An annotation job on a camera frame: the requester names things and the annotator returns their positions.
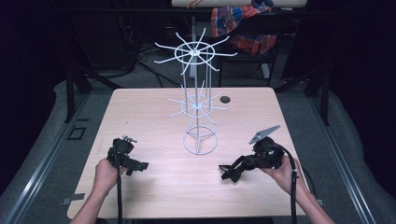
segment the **dark background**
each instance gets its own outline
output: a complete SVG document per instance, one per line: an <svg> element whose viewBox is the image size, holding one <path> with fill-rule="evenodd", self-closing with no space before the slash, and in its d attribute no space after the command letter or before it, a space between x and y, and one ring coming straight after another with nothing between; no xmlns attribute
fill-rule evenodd
<svg viewBox="0 0 396 224"><path fill-rule="evenodd" d="M159 7L166 7L169 1L158 2ZM98 29L83 33L84 22L76 18L72 30L61 21L49 18L42 9L51 4L20 0L4 3L0 9L1 192L39 136L54 105L53 87L65 79L70 67L75 63L116 70L133 67L131 46L125 45L122 33L115 27L117 21L100 22L105 24L102 28L108 35L99 38ZM318 66L332 40L341 37L341 50L331 66L331 90L341 99L358 129L364 159L375 179L396 198L393 172L396 169L396 26L391 13L394 6L391 2L378 1L349 1L348 4L332 1L328 5L309 1L307 7L335 11L350 6L354 8L353 13L341 23L302 20L283 77L302 76ZM151 34L153 30L149 27L140 27L146 31L140 35ZM112 45L115 47L105 45L99 49L103 46L99 43L106 38L117 39ZM119 58L101 57L100 52L113 52Z"/></svg>

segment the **person's arm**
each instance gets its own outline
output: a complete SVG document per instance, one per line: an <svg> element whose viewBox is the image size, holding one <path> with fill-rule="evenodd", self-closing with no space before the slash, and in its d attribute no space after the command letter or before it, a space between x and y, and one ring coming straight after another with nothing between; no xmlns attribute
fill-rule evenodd
<svg viewBox="0 0 396 224"><path fill-rule="evenodd" d="M120 174L127 169L120 168ZM96 165L95 179L90 195L82 205L71 223L95 223L103 201L110 190L117 184L117 169L107 159L102 159Z"/></svg>
<svg viewBox="0 0 396 224"><path fill-rule="evenodd" d="M315 196L309 191L305 185L304 178L300 169L300 163L294 159L297 167L297 186L296 186L296 202L301 206L309 218L310 223L326 224L334 223L326 214L322 207L318 204ZM263 172L271 176L276 183L288 194L291 193L291 165L289 157L282 159L282 165L278 169L262 169Z"/></svg>

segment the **chair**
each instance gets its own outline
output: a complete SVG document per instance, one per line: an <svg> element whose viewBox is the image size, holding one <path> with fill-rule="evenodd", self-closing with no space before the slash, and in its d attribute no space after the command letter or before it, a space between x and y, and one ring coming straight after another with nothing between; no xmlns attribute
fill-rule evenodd
<svg viewBox="0 0 396 224"><path fill-rule="evenodd" d="M269 77L267 80L267 86L270 86L272 74L274 72L274 67L276 63L276 55L278 52L278 45L285 34L289 26L289 20L281 15L276 14L259 14L252 16L250 18L241 20L240 24L229 33L230 36L236 34L244 35L264 35L271 34L276 36L276 42L274 46L266 51L264 54L252 55L251 53L244 52L240 49L234 49L229 40L224 42L220 47L221 53L232 54L237 52L237 55L233 57L219 56L218 69L219 69L219 87L221 87L221 81L223 79L252 79L246 77L224 77L223 76L223 66L225 63L257 63L258 68L262 67L262 64L271 64L269 69Z"/></svg>

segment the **human hand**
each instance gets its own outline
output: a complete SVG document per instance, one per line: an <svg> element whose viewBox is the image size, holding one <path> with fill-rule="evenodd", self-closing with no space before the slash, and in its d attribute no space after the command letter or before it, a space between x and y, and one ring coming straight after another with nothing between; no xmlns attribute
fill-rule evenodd
<svg viewBox="0 0 396 224"><path fill-rule="evenodd" d="M297 159L294 159L296 169L297 169L297 188L304 188L304 176L299 175L301 174L301 169L300 169L300 163L298 162ZM263 172L271 176L276 183L283 189L285 190L288 194L291 193L291 164L290 164L290 159L288 156L284 156L282 158L282 165L280 165L277 169L272 169L272 168L261 168Z"/></svg>
<svg viewBox="0 0 396 224"><path fill-rule="evenodd" d="M120 167L120 175L126 171L127 168ZM92 191L107 195L117 184L117 177L117 169L111 165L108 159L101 159L95 167Z"/></svg>

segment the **gray floor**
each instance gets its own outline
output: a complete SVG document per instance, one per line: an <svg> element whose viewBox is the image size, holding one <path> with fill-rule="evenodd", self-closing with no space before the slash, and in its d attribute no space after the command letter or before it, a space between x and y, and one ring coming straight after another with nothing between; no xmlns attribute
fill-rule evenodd
<svg viewBox="0 0 396 224"><path fill-rule="evenodd" d="M283 62L287 59L287 43L279 55L272 87L280 80ZM177 83L182 83L181 68L176 62L156 64L154 60L171 57L168 52L152 50L141 54L144 64ZM238 74L249 67L233 67ZM217 74L213 73L213 86L217 86ZM137 66L129 75L111 79L126 88L160 88L152 73ZM162 79L164 87L175 85ZM241 82L231 80L231 86ZM64 198L73 195L84 161L88 157L94 137L106 111L111 90L96 80L91 80L92 94L81 95L76 91L77 114L68 124L66 118L65 84L55 88L56 105L37 139L25 163L0 198L1 223L67 223L68 205ZM245 85L264 85L257 81ZM291 138L303 167L312 176L318 199L325 202L324 209L336 223L396 223L396 202L380 186L363 161L359 136L343 105L331 94L329 104L330 127L323 125L318 117L318 101L306 98L300 83L277 99L290 129ZM83 128L80 140L71 140L73 128ZM275 223L290 223L290 217L273 217ZM212 220L232 223L231 220ZM264 219L238 219L238 223L259 223ZM307 223L306 217L299 217ZM191 220L158 220L156 223L192 223Z"/></svg>

